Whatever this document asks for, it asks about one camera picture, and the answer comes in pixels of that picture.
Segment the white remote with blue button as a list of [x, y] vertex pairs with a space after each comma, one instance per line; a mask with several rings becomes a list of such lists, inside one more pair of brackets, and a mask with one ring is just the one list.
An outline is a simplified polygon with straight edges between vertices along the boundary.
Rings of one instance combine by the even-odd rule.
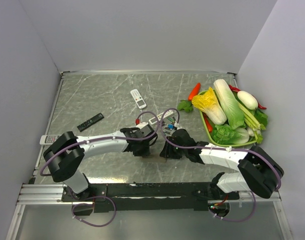
[[140, 157], [140, 161], [144, 163], [166, 163], [167, 159], [160, 157], [159, 155], [149, 155]]

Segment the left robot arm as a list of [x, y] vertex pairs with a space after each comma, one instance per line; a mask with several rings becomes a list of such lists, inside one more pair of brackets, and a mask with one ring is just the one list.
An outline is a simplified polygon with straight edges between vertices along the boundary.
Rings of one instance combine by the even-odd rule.
[[158, 137], [150, 125], [122, 128], [110, 134], [76, 136], [63, 133], [43, 153], [45, 164], [39, 174], [52, 177], [55, 183], [64, 183], [80, 201], [90, 198], [92, 189], [85, 174], [79, 171], [85, 159], [107, 153], [130, 152], [135, 157], [150, 155], [150, 146]]

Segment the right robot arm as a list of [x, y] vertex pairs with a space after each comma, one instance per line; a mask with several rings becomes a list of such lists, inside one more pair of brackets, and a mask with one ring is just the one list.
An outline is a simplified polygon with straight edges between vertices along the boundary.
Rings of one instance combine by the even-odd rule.
[[281, 186], [285, 172], [261, 147], [249, 149], [219, 147], [206, 141], [195, 141], [188, 132], [177, 129], [165, 139], [160, 157], [180, 159], [185, 156], [193, 163], [216, 165], [233, 170], [221, 172], [213, 178], [211, 195], [216, 199], [228, 193], [252, 191], [269, 199]]

